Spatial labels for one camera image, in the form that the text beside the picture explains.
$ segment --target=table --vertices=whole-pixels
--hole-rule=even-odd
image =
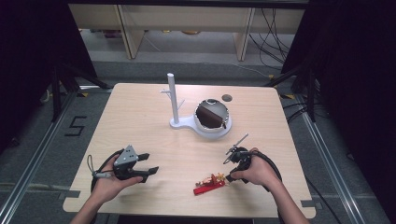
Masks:
[[[265,189],[242,181],[194,196],[195,183],[211,174],[228,174],[236,165],[223,165],[226,151],[249,133],[241,147],[257,147],[277,165],[290,195],[306,217],[314,207],[311,201],[290,130],[275,89],[259,87],[176,85],[177,99],[185,100],[181,117],[191,115],[198,104],[223,94],[233,119],[230,132],[218,140],[204,139],[190,129],[175,130],[170,99],[160,91],[166,84],[117,84],[96,127],[70,190],[78,198],[66,198],[64,210],[77,212],[90,195],[91,172],[87,157],[92,155],[98,168],[113,152],[133,145],[137,154],[149,153],[135,169],[160,166],[147,183],[124,189],[105,203],[99,212],[129,215],[183,217],[277,217],[273,197]]]

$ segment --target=black stand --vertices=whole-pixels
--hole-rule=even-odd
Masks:
[[[291,90],[299,93],[307,87],[307,113],[313,122],[315,122],[314,100],[316,73],[319,73],[320,69],[324,69],[330,47],[337,31],[337,23],[340,22],[340,8],[342,2],[342,0],[339,0],[335,4],[329,18],[319,29],[318,36],[315,38],[303,62],[281,77],[264,85],[264,87],[274,87],[290,77],[297,76],[291,86]]]
[[[70,74],[66,74],[67,72],[72,73],[73,75],[78,75],[92,84],[99,86],[102,89],[112,89],[112,86],[107,85],[105,82],[97,79],[96,77],[92,77],[83,71],[77,69],[76,67],[65,64],[65,63],[58,63],[54,66],[52,72],[52,96],[53,96],[53,117],[52,121],[55,121],[59,114],[62,111],[61,107],[61,91],[60,91],[60,84],[61,81],[64,87],[68,92],[77,92],[80,91],[80,87],[75,80],[75,77]]]

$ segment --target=white stand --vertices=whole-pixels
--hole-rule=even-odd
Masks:
[[[201,135],[202,137],[208,139],[221,138],[231,130],[231,127],[233,126],[233,121],[231,119],[231,116],[228,117],[227,127],[225,129],[219,129],[219,131],[215,133],[206,133],[200,130],[197,124],[195,123],[194,115],[180,118],[177,112],[178,108],[177,108],[177,97],[176,97],[176,88],[175,88],[175,77],[171,73],[168,73],[168,83],[169,83],[169,91],[161,91],[161,93],[168,93],[170,95],[174,117],[169,121],[169,124],[173,129],[190,128],[199,135]]]

